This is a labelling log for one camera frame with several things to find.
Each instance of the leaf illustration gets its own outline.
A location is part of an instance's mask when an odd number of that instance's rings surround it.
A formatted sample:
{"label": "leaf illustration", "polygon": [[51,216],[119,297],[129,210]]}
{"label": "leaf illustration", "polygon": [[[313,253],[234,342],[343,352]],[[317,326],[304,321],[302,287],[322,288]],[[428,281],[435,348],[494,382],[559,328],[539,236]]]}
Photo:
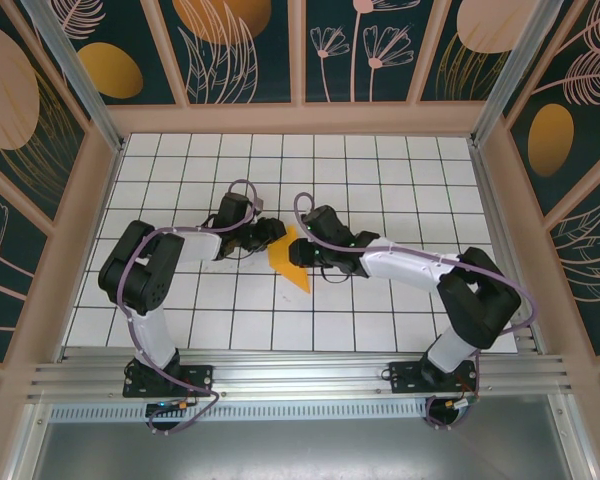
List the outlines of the leaf illustration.
{"label": "leaf illustration", "polygon": [[50,0],[62,30],[74,40],[86,40],[106,13],[102,0]]}

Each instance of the grid floor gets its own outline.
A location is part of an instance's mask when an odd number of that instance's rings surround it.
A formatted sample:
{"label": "grid floor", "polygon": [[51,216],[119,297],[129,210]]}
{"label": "grid floor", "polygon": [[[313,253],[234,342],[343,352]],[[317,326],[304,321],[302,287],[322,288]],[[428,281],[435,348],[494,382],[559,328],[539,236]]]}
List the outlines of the grid floor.
{"label": "grid floor", "polygon": [[[248,178],[263,216],[295,224],[308,191],[356,233],[415,248],[493,257],[480,193],[462,138],[341,135],[133,134],[91,252],[69,346],[132,346],[124,317],[97,286],[98,270],[131,220],[198,225],[229,183]],[[329,281],[344,277],[329,273]],[[179,265],[165,300],[180,348],[424,352],[448,326],[437,296],[398,282],[318,272],[307,294],[277,275],[267,254]],[[512,335],[491,352],[516,352]]]}

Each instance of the purple cable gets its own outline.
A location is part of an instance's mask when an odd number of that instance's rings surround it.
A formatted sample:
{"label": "purple cable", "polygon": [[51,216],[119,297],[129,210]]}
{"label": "purple cable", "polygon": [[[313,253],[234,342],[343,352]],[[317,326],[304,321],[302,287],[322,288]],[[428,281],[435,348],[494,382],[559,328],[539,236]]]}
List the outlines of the purple cable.
{"label": "purple cable", "polygon": [[131,312],[124,305],[124,302],[122,301],[122,292],[124,290],[124,285],[127,282],[127,278],[129,277],[129,272],[131,271],[131,268],[133,267],[133,264],[135,263],[135,261],[140,256],[140,252],[142,252],[142,250],[144,249],[144,247],[155,236],[160,235],[162,233],[178,233],[178,232],[225,233],[225,232],[229,232],[231,230],[235,230],[236,228],[244,225],[245,223],[250,222],[251,219],[253,219],[253,216],[255,215],[255,210],[256,210],[255,205],[257,204],[257,200],[258,200],[258,194],[256,192],[256,187],[249,180],[239,179],[239,180],[236,180],[235,182],[233,182],[231,185],[229,185],[229,192],[231,192],[231,189],[236,184],[238,184],[238,183],[245,183],[245,184],[247,184],[247,186],[253,192],[253,202],[251,203],[251,209],[249,210],[249,212],[247,213],[247,215],[242,220],[240,220],[239,222],[237,222],[234,225],[231,225],[229,227],[224,227],[224,228],[206,228],[206,227],[163,227],[163,228],[158,228],[158,229],[154,230],[153,232],[151,232],[149,235],[147,235],[146,237],[144,237],[142,239],[142,241],[140,242],[140,245],[138,245],[136,247],[136,249],[134,250],[133,254],[131,255],[131,258],[127,262],[127,265],[125,266],[125,268],[124,268],[124,270],[122,272],[122,276],[120,277],[120,284],[118,285],[118,290],[116,292],[116,301],[118,303],[118,307],[120,307],[120,310],[122,310],[122,313],[124,313],[125,316],[127,317],[127,324],[128,324],[128,327],[129,327],[129,334],[131,335],[131,340],[133,341],[133,345],[136,347],[136,350],[140,353],[140,355],[142,355],[142,358],[145,360],[145,362],[147,362],[147,364],[151,368],[153,368],[160,376],[162,376],[163,378],[167,379],[171,383],[173,383],[175,385],[178,385],[180,387],[184,387],[184,388],[186,388],[190,392],[204,393],[205,395],[211,394],[214,397],[214,399],[206,407],[204,407],[196,415],[194,415],[193,418],[191,418],[190,420],[187,420],[186,422],[180,423],[180,424],[176,425],[175,427],[173,427],[171,430],[167,430],[167,431],[158,430],[158,429],[156,429],[154,427],[154,425],[153,425],[153,419],[155,418],[156,415],[160,414],[163,411],[163,410],[156,410],[153,413],[153,415],[151,415],[149,417],[149,427],[151,428],[151,430],[152,430],[152,432],[154,434],[160,432],[161,435],[167,436],[167,435],[169,435],[169,433],[178,433],[178,432],[181,432],[182,430],[190,427],[202,415],[204,415],[211,407],[213,407],[218,402],[218,400],[220,399],[220,395],[218,395],[218,393],[215,392],[215,391],[213,391],[213,390],[207,390],[205,388],[196,387],[194,385],[190,385],[190,384],[185,383],[185,382],[183,382],[181,380],[178,380],[175,377],[172,377],[171,375],[169,375],[168,373],[166,373],[164,370],[162,370],[158,365],[156,365],[154,363],[154,361],[151,360],[151,358],[149,357],[149,355],[147,355],[144,352],[144,350],[140,346],[140,342],[138,341],[138,337],[136,336],[135,329],[133,328],[133,317],[131,316]]}
{"label": "purple cable", "polygon": [[[300,201],[301,198],[308,198],[309,201],[311,202],[311,210],[313,210],[315,208],[315,202],[313,200],[313,197],[311,196],[311,194],[307,193],[307,192],[301,192],[298,195],[296,195],[296,197],[293,200],[293,212],[296,216],[296,221],[298,222],[298,225],[300,225],[300,228],[302,229],[302,231],[307,235],[307,237],[309,237],[309,239],[311,239],[313,242],[315,242],[316,244],[324,247],[324,248],[328,248],[330,250],[334,250],[336,252],[345,252],[345,253],[369,253],[369,252],[403,252],[403,253],[408,253],[411,255],[416,255],[418,257],[422,257],[422,258],[426,258],[427,260],[433,260],[436,261],[438,263],[444,263],[445,265],[452,265],[454,267],[459,267],[459,268],[463,268],[464,270],[468,270],[474,273],[479,273],[481,275],[484,275],[486,277],[492,278],[493,280],[496,280],[500,283],[503,283],[504,285],[507,285],[508,287],[513,288],[514,290],[516,290],[518,293],[520,293],[524,298],[527,299],[527,301],[529,302],[529,304],[531,305],[531,314],[529,315],[529,318],[527,318],[524,322],[521,322],[517,325],[514,325],[512,327],[506,328],[504,329],[502,332],[500,332],[500,335],[505,335],[507,333],[512,333],[515,332],[517,330],[520,330],[521,328],[525,328],[528,327],[529,325],[531,325],[534,320],[536,319],[537,316],[537,312],[538,312],[538,305],[536,304],[536,301],[533,299],[533,297],[531,296],[531,294],[524,288],[522,287],[522,285],[509,280],[508,278],[492,272],[491,270],[487,270],[485,268],[481,268],[481,267],[476,267],[474,265],[470,265],[468,263],[464,263],[464,262],[459,262],[457,260],[451,260],[450,258],[443,258],[443,257],[439,257],[437,255],[432,255],[430,253],[427,252],[423,252],[421,250],[414,250],[408,247],[404,247],[402,245],[391,245],[391,246],[383,246],[383,247],[365,247],[365,248],[359,248],[359,247],[341,247],[339,245],[333,245],[331,243],[327,243],[321,239],[319,239],[318,237],[316,237],[313,232],[311,232],[311,230],[304,224],[304,222],[302,221],[302,218],[300,216],[300,209],[298,208],[298,202]],[[480,351],[476,350],[475,352],[475,363],[476,363],[476,392],[478,391],[479,388],[479,384],[480,384],[480,361],[479,361],[479,356],[480,356]],[[425,421],[427,422],[427,424],[431,425],[431,426],[446,426],[444,425],[442,422],[436,420],[435,418],[431,417],[429,415],[429,410],[431,409],[431,404],[433,403],[433,401],[435,400],[435,396],[430,397],[429,399],[427,399],[427,403],[425,405]],[[460,424],[464,421],[464,419],[467,417],[468,415],[468,410],[469,407],[466,407],[467,411],[464,413],[464,415],[458,420],[457,424]]]}

